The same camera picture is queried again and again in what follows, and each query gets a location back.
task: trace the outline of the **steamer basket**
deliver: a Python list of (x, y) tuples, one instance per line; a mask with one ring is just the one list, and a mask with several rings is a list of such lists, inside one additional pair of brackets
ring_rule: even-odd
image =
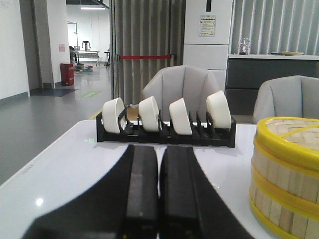
[(252, 212), (283, 239), (319, 239), (319, 119), (258, 122), (250, 186)]

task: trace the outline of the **white countertop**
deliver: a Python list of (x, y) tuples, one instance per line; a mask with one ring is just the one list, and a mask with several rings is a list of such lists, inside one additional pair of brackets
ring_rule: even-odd
[[(194, 146), (194, 152), (210, 183), (246, 230), (256, 239), (274, 239), (249, 207), (255, 132), (255, 125), (238, 124), (235, 148)], [(36, 217), (85, 192), (112, 168), (127, 145), (96, 142), (95, 120), (78, 122), (0, 186), (0, 238), (20, 238)], [(152, 145), (160, 167), (166, 146)]]
[(271, 55), (271, 54), (249, 54), (249, 55), (239, 55), (239, 54), (229, 54), (228, 58), (234, 59), (272, 59), (272, 60), (317, 60), (319, 61), (319, 56), (309, 56), (309, 55), (299, 55), (299, 56), (281, 56), (281, 55)]

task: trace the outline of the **white bowl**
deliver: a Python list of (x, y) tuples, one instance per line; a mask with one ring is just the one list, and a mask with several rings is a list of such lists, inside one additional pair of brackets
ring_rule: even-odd
[(206, 99), (207, 111), (214, 120), (215, 128), (230, 128), (231, 116), (223, 91), (218, 91)]
[(139, 103), (139, 114), (142, 119), (142, 124), (145, 131), (159, 131), (159, 108), (154, 96), (148, 97), (147, 99)]
[(174, 130), (180, 135), (192, 135), (187, 109), (184, 99), (181, 98), (169, 105), (169, 114)]
[[(120, 133), (118, 125), (119, 114), (124, 110), (124, 104), (121, 98), (116, 98), (104, 103), (102, 108), (102, 119), (105, 130), (109, 133)], [(122, 129), (125, 129), (126, 120), (123, 117), (120, 120)]]

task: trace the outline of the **gray chair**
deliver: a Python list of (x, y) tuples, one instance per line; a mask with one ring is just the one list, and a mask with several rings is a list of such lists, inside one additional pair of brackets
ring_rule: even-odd
[(159, 70), (142, 91), (143, 99), (154, 96), (164, 121), (169, 120), (168, 107), (184, 98), (193, 121), (196, 112), (206, 122), (206, 98), (219, 91), (212, 72), (192, 66), (173, 66)]
[(319, 119), (319, 79), (288, 76), (265, 81), (258, 92), (254, 123), (272, 116)]

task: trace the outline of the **gray curtain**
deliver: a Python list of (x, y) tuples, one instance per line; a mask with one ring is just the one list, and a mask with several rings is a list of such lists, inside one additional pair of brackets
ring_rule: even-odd
[(250, 53), (319, 54), (319, 0), (235, 0), (231, 53), (249, 38)]
[(123, 60), (117, 56), (175, 55), (182, 64), (185, 0), (111, 0), (114, 97), (138, 104), (141, 91), (168, 59)]

